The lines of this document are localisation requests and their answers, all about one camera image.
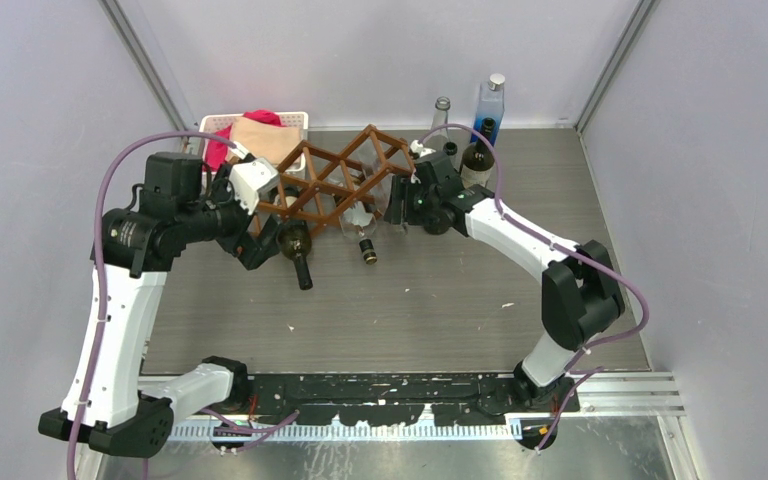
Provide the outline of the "dark green wine bottle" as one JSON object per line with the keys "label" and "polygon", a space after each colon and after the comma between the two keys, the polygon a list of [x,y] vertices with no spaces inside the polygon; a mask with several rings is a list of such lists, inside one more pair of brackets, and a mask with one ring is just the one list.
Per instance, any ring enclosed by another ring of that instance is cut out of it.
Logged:
{"label": "dark green wine bottle", "polygon": [[489,182],[495,158],[484,141],[490,139],[495,127],[496,121],[493,118],[483,118],[479,123],[476,139],[461,156],[459,175],[465,188],[474,185],[486,187]]}

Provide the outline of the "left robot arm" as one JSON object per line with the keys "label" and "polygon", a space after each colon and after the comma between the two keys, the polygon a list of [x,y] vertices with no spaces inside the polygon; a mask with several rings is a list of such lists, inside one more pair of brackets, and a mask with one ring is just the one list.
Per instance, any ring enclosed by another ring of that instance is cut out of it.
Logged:
{"label": "left robot arm", "polygon": [[40,417],[41,434],[148,459],[177,422],[214,404],[237,413],[250,403],[245,364],[218,356],[159,385],[138,385],[168,274],[187,246],[216,242],[249,270],[277,253],[275,218],[259,234],[249,229],[258,202],[278,184],[275,167],[250,156],[222,166],[210,184],[202,171],[198,156],[153,154],[136,187],[137,206],[103,215],[79,366],[62,404]]}

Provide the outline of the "clear bottle gold black cap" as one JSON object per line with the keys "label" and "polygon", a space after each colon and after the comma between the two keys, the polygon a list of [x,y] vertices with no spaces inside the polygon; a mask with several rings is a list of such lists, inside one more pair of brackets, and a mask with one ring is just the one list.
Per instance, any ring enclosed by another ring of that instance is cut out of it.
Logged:
{"label": "clear bottle gold black cap", "polygon": [[367,265],[375,264],[378,256],[371,239],[376,228],[375,215],[362,201],[355,201],[342,212],[339,221],[344,236],[358,244],[363,261]]}

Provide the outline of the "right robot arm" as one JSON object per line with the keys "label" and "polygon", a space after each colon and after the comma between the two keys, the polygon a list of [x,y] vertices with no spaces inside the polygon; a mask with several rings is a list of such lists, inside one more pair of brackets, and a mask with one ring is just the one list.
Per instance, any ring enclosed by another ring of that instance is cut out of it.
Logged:
{"label": "right robot arm", "polygon": [[516,400],[527,410],[552,400],[575,354],[625,311],[604,245],[577,244],[507,210],[488,188],[465,185],[441,152],[420,157],[411,174],[392,176],[383,217],[435,234],[454,229],[494,248],[539,282],[544,333],[513,371]]}

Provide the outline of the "dark wine bottle black neck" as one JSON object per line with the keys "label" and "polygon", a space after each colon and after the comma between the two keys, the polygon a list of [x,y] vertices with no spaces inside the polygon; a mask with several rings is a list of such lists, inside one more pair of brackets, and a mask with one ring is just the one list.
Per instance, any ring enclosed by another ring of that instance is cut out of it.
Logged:
{"label": "dark wine bottle black neck", "polygon": [[276,237],[281,253],[289,259],[295,268],[298,285],[301,290],[313,287],[307,256],[312,250],[312,239],[307,222],[288,218],[281,226]]}

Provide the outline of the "dark wine bottle silver cap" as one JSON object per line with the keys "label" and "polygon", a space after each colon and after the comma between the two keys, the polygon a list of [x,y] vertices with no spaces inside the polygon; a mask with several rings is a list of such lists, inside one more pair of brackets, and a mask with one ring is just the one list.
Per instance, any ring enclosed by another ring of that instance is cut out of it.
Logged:
{"label": "dark wine bottle silver cap", "polygon": [[449,163],[451,164],[451,167],[454,172],[458,172],[459,170],[459,154],[458,154],[458,146],[453,141],[447,141],[444,143],[442,147],[442,152],[447,156]]}

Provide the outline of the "small clear glass bottle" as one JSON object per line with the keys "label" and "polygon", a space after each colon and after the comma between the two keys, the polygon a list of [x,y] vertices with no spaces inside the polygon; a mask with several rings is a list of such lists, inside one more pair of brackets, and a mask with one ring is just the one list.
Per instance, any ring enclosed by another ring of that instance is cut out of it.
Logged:
{"label": "small clear glass bottle", "polygon": [[[379,213],[384,215],[389,205],[391,193],[391,173],[386,173],[382,179],[374,186],[370,192],[375,199],[375,207]],[[394,235],[406,236],[408,234],[407,226],[404,223],[392,224],[385,221],[385,226],[390,233]]]}

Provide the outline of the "blue square glass bottle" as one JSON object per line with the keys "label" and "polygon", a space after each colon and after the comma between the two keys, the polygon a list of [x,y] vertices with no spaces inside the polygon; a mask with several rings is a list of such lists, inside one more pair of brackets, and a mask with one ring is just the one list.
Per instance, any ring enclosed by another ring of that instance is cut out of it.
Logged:
{"label": "blue square glass bottle", "polygon": [[494,120],[494,129],[488,137],[492,145],[496,143],[504,116],[505,81],[506,78],[503,74],[493,73],[481,83],[479,88],[473,128],[479,131],[484,119],[492,118]]}

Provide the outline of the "brown wooden wine rack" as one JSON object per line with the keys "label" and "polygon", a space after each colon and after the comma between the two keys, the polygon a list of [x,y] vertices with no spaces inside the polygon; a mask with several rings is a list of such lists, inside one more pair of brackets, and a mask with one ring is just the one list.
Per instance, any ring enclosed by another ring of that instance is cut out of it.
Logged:
{"label": "brown wooden wine rack", "polygon": [[415,164],[405,139],[369,124],[338,153],[302,140],[276,169],[280,179],[271,191],[278,199],[261,201],[257,211],[281,221],[305,220],[316,237],[338,227],[342,212],[355,201],[373,206],[370,190],[386,173],[410,176]]}

